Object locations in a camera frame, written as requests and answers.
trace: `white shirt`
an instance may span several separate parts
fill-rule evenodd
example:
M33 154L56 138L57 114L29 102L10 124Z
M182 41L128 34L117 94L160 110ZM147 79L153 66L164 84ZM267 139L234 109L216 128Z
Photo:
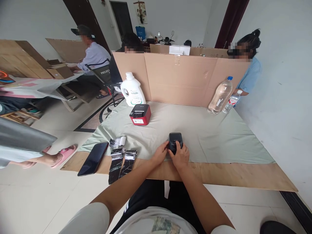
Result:
M89 69L85 66L86 64L97 64L104 62L106 59L111 59L107 50L96 42L91 43L90 47L85 50L85 54L86 56L82 62L77 64L77 67L79 67L84 72L89 72ZM91 66L91 68L95 69L108 64L109 62L107 61L101 65Z
M59 234L105 234L110 213L103 203L92 203L82 208ZM133 214L115 234L171 233L197 234L185 219L161 207L148 207ZM219 226L211 234L238 234L229 226Z

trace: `door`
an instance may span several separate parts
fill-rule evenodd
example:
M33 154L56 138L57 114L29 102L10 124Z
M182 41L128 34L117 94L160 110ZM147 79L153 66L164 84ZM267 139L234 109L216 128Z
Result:
M89 0L63 0L63 2L65 3L75 23L77 25L84 24L89 27L96 36L96 42L103 46L111 55L110 49L106 43Z
M232 42L249 0L230 0L215 48L227 49Z
M128 4L126 2L110 1L117 27L122 38L126 33L133 32Z

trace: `hand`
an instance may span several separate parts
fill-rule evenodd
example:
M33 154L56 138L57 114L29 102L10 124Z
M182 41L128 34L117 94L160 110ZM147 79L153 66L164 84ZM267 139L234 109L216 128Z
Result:
M168 150L168 152L178 171L189 166L189 149L186 147L185 143L181 149L180 143L176 141L176 154L174 155L171 150Z
M153 161L154 164L159 165L161 164L165 157L166 154L168 152L167 150L167 145L168 145L169 141L166 141L164 143L162 143L155 151L153 157L151 158L151 161Z

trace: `black phone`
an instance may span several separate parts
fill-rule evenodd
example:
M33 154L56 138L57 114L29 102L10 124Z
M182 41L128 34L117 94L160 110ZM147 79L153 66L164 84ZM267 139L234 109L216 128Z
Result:
M78 176L91 175L97 171L97 168L102 161L108 145L108 142L104 142L98 143L93 147L89 156L87 157L80 171L78 172Z
M181 133L169 133L169 149L176 154L176 141L180 143L181 149L183 146L182 134Z

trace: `bottle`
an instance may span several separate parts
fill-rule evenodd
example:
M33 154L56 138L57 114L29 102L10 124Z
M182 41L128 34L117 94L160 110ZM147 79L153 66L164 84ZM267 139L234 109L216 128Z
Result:
M241 93L243 91L238 90L236 94L232 95L229 99L229 101L227 102L227 104L225 105L225 107L223 108L223 112L224 113L229 113L230 109L232 109L233 106L235 106L235 104L237 103L237 101L239 100L239 98L241 97Z
M140 86L140 82L134 78L132 72L126 72L126 80L121 83L120 89L128 106L134 107L136 104L146 104L144 94Z
M217 114L221 111L223 103L232 92L232 79L233 77L229 76L226 81L223 81L221 84L219 84L215 91L214 97L208 106L209 112Z

